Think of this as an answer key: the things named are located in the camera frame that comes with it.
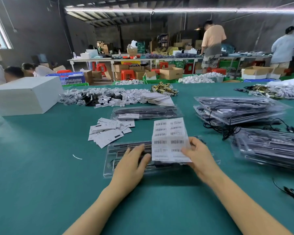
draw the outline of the forearm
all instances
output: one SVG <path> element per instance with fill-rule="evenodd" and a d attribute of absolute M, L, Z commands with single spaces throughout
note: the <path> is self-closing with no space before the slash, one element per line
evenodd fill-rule
<path fill-rule="evenodd" d="M 244 235 L 292 234 L 222 171 L 208 184 Z"/>
<path fill-rule="evenodd" d="M 111 187 L 106 187 L 98 199 L 63 235 L 99 235 L 113 210 L 122 201 Z"/>

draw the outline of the printed shorts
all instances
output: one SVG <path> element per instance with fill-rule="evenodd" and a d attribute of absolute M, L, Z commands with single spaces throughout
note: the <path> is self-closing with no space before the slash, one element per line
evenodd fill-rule
<path fill-rule="evenodd" d="M 204 56 L 202 68 L 217 68 L 221 55 Z"/>

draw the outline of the barcode label sheet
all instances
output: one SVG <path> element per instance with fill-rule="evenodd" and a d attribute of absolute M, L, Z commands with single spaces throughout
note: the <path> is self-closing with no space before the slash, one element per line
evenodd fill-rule
<path fill-rule="evenodd" d="M 190 148 L 183 118 L 157 120 L 152 134 L 152 160 L 191 162 L 181 148 Z"/>

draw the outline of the person in light blue shirt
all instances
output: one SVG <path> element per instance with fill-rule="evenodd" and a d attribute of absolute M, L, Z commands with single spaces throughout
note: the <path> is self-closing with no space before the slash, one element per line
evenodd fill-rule
<path fill-rule="evenodd" d="M 274 52 L 270 67 L 289 68 L 294 50 L 294 26 L 285 30 L 285 35 L 278 38 L 272 45 L 271 51 Z"/>

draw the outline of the hand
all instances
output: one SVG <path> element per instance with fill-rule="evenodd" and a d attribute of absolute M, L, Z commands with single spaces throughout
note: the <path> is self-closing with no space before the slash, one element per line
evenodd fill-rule
<path fill-rule="evenodd" d="M 116 193 L 121 193 L 123 197 L 126 197 L 143 178 L 151 158 L 150 154 L 146 154 L 138 165 L 139 157 L 144 149 L 144 144 L 136 146 L 132 151 L 128 148 L 114 170 L 110 185 L 116 190 Z"/>
<path fill-rule="evenodd" d="M 192 149 L 182 148 L 182 153 L 192 160 L 188 165 L 195 171 L 197 176 L 209 184 L 210 179 L 221 171 L 214 161 L 208 147 L 195 137 L 189 137 Z"/>

